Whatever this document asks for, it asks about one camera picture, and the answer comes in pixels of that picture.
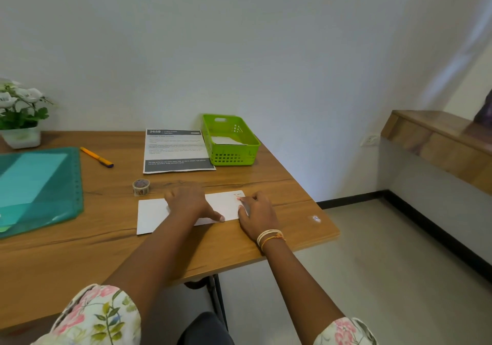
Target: bracelet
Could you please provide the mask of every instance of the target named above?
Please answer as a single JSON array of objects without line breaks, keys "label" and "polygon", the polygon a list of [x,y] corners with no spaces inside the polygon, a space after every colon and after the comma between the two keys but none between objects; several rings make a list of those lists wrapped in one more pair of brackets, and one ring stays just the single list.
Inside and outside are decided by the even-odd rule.
[{"label": "bracelet", "polygon": [[285,242],[287,241],[287,240],[285,239],[285,237],[284,237],[284,236],[282,236],[282,235],[280,235],[280,234],[276,234],[275,236],[271,236],[271,237],[269,237],[268,239],[266,239],[266,240],[265,240],[265,241],[261,244],[260,249],[261,249],[261,251],[262,251],[262,252],[263,252],[263,246],[266,244],[266,242],[267,242],[268,240],[271,240],[271,239],[282,239],[282,240],[284,240]]},{"label": "bracelet", "polygon": [[261,238],[265,235],[268,235],[268,234],[280,234],[283,236],[283,233],[281,230],[266,230],[266,231],[263,231],[260,236],[258,236],[258,238],[256,239],[256,243],[258,244],[258,246],[260,246],[260,241],[261,241]]}]

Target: white bangle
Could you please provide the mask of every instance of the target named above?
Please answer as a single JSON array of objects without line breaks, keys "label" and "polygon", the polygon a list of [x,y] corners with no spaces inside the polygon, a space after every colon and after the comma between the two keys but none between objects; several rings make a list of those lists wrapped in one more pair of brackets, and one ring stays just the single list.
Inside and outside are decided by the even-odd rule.
[{"label": "white bangle", "polygon": [[258,238],[256,239],[256,243],[258,244],[258,246],[260,246],[260,241],[261,239],[265,236],[265,235],[268,235],[268,234],[272,234],[272,233],[276,233],[276,234],[280,234],[282,235],[283,237],[283,233],[281,230],[266,230],[266,231],[263,231],[260,236],[258,236]]}]

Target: wood grain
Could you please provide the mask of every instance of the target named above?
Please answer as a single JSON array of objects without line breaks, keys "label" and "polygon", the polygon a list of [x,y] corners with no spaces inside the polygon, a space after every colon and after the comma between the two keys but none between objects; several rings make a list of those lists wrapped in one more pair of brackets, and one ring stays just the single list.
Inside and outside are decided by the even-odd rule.
[{"label": "wood grain", "polygon": [[[42,149],[84,146],[114,162],[107,169],[81,154],[84,212],[76,219],[0,239],[0,328],[60,312],[83,287],[103,282],[145,240],[137,236],[138,200],[161,198],[165,185],[201,183],[206,193],[261,190],[272,200],[289,246],[307,248],[335,239],[339,230],[262,145],[252,166],[215,172],[143,175],[143,132],[45,132]],[[4,144],[2,152],[10,152]],[[134,197],[132,182],[147,178],[151,192]],[[316,215],[321,222],[316,222]],[[262,260],[237,220],[194,227],[169,284]]]},{"label": "wood grain", "polygon": [[492,194],[492,130],[446,112],[393,111],[381,136]]}]

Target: orange thread bracelet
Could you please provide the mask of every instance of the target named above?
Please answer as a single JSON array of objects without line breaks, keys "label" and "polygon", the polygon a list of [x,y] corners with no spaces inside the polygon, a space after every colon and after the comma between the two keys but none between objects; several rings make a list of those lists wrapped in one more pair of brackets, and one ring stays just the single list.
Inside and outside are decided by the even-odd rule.
[{"label": "orange thread bracelet", "polygon": [[265,245],[265,243],[266,243],[268,240],[271,240],[271,239],[282,239],[282,240],[284,240],[284,241],[287,241],[287,240],[285,239],[285,237],[284,237],[284,236],[282,236],[282,234],[276,234],[275,236],[271,236],[271,237],[269,237],[268,239],[266,239],[264,242],[262,242],[262,243],[261,243],[261,246],[260,246],[261,251],[263,251],[263,246]]}]

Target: white flower pot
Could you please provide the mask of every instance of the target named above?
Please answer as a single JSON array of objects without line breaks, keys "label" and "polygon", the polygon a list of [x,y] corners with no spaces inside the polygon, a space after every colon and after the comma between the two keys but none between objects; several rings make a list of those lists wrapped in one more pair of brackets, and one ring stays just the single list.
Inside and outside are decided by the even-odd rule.
[{"label": "white flower pot", "polygon": [[39,126],[15,130],[0,130],[5,142],[14,149],[31,148],[41,144]]}]

